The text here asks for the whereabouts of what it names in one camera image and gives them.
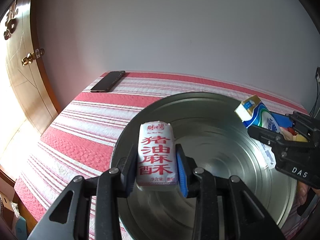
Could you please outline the right hand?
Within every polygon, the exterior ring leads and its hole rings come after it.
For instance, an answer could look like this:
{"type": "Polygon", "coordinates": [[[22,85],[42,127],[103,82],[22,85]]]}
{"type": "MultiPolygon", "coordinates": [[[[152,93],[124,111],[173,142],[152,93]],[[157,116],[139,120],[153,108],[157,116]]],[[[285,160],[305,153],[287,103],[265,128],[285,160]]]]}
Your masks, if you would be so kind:
{"type": "Polygon", "coordinates": [[[312,210],[312,201],[314,198],[313,193],[308,196],[310,187],[301,181],[297,181],[296,191],[296,202],[297,202],[297,213],[300,217],[305,218],[309,215],[312,210]]]}

